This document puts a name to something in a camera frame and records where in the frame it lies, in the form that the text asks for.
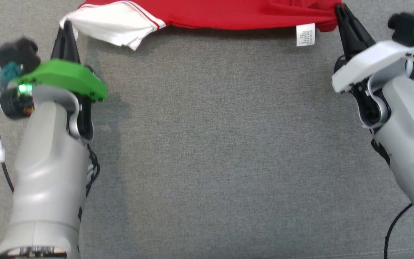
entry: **gray fabric surface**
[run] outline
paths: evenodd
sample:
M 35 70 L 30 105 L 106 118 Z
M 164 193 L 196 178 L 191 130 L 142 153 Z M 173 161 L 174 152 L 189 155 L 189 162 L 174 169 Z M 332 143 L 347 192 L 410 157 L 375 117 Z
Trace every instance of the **gray fabric surface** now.
M 378 41 L 391 36 L 391 13 L 414 9 L 414 0 L 346 2 Z M 79 3 L 0 0 L 0 44 L 24 34 L 47 60 L 57 21 Z M 295 42 L 294 29 L 166 28 L 133 52 L 79 38 L 82 61 L 109 87 L 93 108 L 102 174 L 84 208 L 83 258 L 383 256 L 409 200 L 353 99 L 332 90 L 338 32 Z M 26 122 L 1 122 L 14 180 Z M 10 210 L 0 168 L 0 241 Z M 390 250 L 414 259 L 414 210 Z

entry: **gray upholstery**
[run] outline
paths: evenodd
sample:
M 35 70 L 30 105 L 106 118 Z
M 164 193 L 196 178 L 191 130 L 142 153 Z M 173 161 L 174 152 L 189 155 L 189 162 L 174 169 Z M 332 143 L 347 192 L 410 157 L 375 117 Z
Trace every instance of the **gray upholstery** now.
M 414 0 L 346 0 L 376 40 Z M 0 44 L 23 33 L 43 60 L 80 0 L 0 0 Z M 165 28 L 137 51 L 80 36 L 109 87 L 94 105 L 102 173 L 82 217 L 84 259 L 379 259 L 409 200 L 330 85 L 338 31 Z M 27 121 L 1 119 L 10 174 Z M 0 241 L 11 210 L 0 168 Z M 414 210 L 392 233 L 414 259 Z

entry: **green led light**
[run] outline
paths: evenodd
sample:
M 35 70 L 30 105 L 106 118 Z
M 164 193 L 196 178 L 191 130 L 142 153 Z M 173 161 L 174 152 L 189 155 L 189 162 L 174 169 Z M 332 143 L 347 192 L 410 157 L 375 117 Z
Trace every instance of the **green led light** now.
M 18 91 L 20 93 L 31 92 L 31 90 L 33 90 L 32 84 L 21 84 L 18 86 Z

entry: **teal connector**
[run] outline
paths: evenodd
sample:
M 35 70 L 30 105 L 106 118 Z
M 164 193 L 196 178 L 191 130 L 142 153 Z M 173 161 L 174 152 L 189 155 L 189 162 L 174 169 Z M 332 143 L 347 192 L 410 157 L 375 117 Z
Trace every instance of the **teal connector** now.
M 13 61 L 7 63 L 0 71 L 0 91 L 6 90 L 10 81 L 19 77 L 22 74 L 20 67 Z

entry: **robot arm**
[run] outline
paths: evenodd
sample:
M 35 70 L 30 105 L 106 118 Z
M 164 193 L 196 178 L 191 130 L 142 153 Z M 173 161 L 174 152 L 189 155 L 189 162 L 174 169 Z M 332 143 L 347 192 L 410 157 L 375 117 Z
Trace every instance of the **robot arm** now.
M 0 59 L 0 65 L 11 61 L 26 68 L 31 61 L 21 49 L 20 44 L 2 46 L 0 57 L 13 58 Z M 21 118 L 30 116 L 26 107 L 34 111 L 15 160 L 18 181 L 0 259 L 79 259 L 82 210 L 98 174 L 90 175 L 91 105 L 106 98 L 106 86 L 79 64 L 69 22 L 59 29 L 51 60 L 14 81 L 19 87 L 1 94 L 3 112 Z
M 339 59 L 335 66 L 333 88 L 355 96 L 361 121 L 373 134 L 373 147 L 385 158 L 397 184 L 414 206 L 414 35 L 401 31 L 414 28 L 414 14 L 391 19 L 390 27 L 397 21 L 407 23 L 394 26 L 395 41 L 358 44 L 366 49 L 357 48 L 357 53 L 349 50 L 350 41 L 343 35 L 353 31 L 361 31 L 362 36 L 368 33 L 361 25 L 356 30 L 347 29 L 350 24 L 346 17 L 356 19 L 346 6 L 338 6 L 337 14 L 346 58 Z

